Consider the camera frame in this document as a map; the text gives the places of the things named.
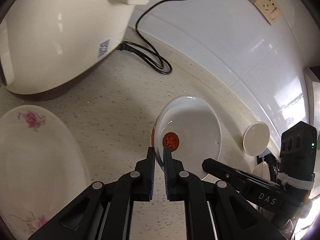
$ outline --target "speckled countertop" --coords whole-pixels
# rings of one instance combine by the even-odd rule
[[[139,43],[128,29],[125,38]],[[94,72],[67,94],[46,102],[17,99],[0,88],[0,116],[26,104],[42,106],[57,115],[77,139],[92,181],[116,181],[144,159],[150,132],[163,107],[173,98],[192,94],[205,99],[220,121],[219,161],[252,172],[256,158],[245,154],[242,134],[256,121],[250,110],[221,82],[175,49],[151,38],[173,67],[161,75],[140,58],[115,51]],[[270,141],[269,149],[278,154]],[[214,182],[212,176],[206,178]],[[135,203],[131,239],[186,239],[183,203],[166,200],[164,175],[156,164],[155,190],[150,203]]]

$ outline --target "white strap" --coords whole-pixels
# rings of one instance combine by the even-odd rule
[[[295,188],[298,189],[305,189],[305,190],[312,190],[314,181],[305,181],[300,179],[295,179],[292,177],[289,177],[285,173],[278,173],[278,179],[281,180],[281,184],[284,187],[286,184],[289,184]]]

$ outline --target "white bowl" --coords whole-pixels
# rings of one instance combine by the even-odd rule
[[[90,184],[68,128],[39,106],[19,106],[0,119],[0,215],[27,240]]]
[[[204,179],[207,158],[218,159],[221,130],[212,107],[203,99],[181,96],[171,100],[161,111],[151,135],[156,159],[163,169],[163,148],[169,146],[172,157],[180,160],[186,171]]]
[[[243,135],[244,151],[250,156],[258,156],[267,148],[270,140],[270,130],[266,123],[255,122]]]

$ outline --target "black power cord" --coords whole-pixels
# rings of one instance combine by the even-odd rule
[[[185,1],[185,0],[162,0],[160,2],[157,2],[156,4],[154,4],[153,6],[151,6],[148,10],[146,10],[141,16],[140,18],[137,20],[136,22],[136,26],[135,26],[135,29],[136,29],[136,33],[138,34],[138,36],[146,43],[148,44],[151,48],[151,49],[148,49],[144,46],[141,46],[139,44],[136,44],[136,43],[133,43],[131,41],[123,41],[116,49],[117,50],[126,50],[126,51],[129,51],[129,52],[132,52],[134,54],[136,54],[137,56],[139,56],[140,58],[142,58],[150,67],[152,67],[155,71],[161,73],[161,74],[170,74],[172,72],[172,66],[171,64],[164,58],[164,57],[161,57],[158,53],[158,51],[156,50],[156,48],[145,38],[142,36],[142,34],[140,33],[140,31],[138,30],[138,26],[139,26],[139,23],[141,21],[141,19],[148,13],[150,12],[154,7],[164,3],[164,2],[169,2],[169,1]],[[156,56],[159,61],[160,61],[160,64],[157,63],[156,61],[154,61],[151,57],[149,57],[148,55],[146,55],[144,52],[142,52],[141,50],[139,49],[136,49],[132,46],[135,46],[135,47],[138,47],[140,49],[143,49],[147,52],[149,52],[150,54]],[[165,71],[164,70],[164,62],[166,63],[166,65],[168,66],[169,70]]]

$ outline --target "red label on bowl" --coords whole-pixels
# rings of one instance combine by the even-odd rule
[[[171,152],[179,146],[179,137],[174,132],[167,133],[162,140],[163,147],[169,146]]]

